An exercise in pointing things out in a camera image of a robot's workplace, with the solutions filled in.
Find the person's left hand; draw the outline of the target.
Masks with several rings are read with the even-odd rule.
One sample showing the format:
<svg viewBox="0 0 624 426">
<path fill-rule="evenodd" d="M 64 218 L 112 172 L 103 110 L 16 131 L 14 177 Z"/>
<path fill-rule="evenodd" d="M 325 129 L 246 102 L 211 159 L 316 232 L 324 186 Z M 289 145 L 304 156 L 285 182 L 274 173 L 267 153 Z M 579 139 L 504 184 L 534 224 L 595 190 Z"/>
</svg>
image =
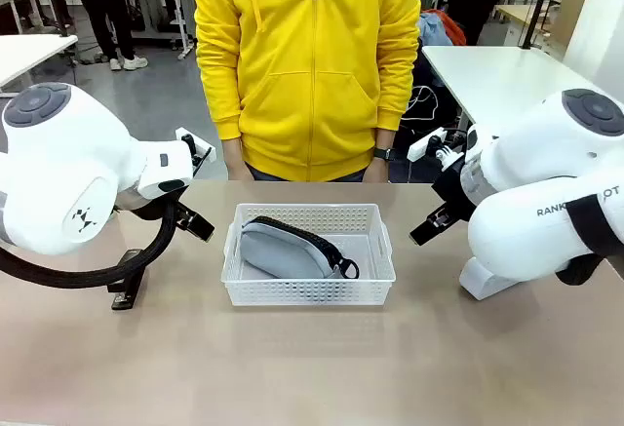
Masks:
<svg viewBox="0 0 624 426">
<path fill-rule="evenodd" d="M 389 163 L 380 158 L 373 158 L 366 168 L 362 182 L 387 183 L 389 180 Z"/>
</svg>

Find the person's right hand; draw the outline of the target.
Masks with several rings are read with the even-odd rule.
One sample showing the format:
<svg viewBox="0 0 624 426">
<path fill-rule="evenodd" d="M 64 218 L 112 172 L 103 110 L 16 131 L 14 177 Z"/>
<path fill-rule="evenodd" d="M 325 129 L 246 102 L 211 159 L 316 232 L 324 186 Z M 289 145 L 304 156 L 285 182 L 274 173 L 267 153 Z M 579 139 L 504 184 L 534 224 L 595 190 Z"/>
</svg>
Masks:
<svg viewBox="0 0 624 426">
<path fill-rule="evenodd" d="M 233 138 L 223 140 L 221 144 L 228 179 L 236 181 L 253 181 L 253 174 L 249 170 L 243 158 L 241 140 L 239 138 Z"/>
</svg>

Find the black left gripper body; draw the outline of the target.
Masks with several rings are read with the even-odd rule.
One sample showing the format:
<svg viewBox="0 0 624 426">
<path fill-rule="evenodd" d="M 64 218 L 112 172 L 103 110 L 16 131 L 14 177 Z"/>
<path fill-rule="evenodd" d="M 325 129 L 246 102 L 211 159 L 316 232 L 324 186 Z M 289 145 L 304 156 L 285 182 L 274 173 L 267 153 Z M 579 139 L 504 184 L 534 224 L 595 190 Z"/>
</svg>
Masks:
<svg viewBox="0 0 624 426">
<path fill-rule="evenodd" d="M 178 197 L 165 196 L 163 198 L 164 221 L 190 221 L 191 210 L 179 201 Z"/>
</svg>

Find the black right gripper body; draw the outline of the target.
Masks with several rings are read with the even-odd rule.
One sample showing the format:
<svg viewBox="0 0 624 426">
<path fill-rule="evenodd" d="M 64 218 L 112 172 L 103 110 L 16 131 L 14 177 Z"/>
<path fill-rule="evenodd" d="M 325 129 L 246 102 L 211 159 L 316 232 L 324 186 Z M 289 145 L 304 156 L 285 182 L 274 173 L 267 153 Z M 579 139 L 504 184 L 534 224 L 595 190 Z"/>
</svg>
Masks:
<svg viewBox="0 0 624 426">
<path fill-rule="evenodd" d="M 433 190 L 444 201 L 443 212 L 450 217 L 470 217 L 476 209 L 461 185 L 460 177 L 464 165 L 464 160 L 456 160 L 440 173 L 432 185 Z"/>
</svg>

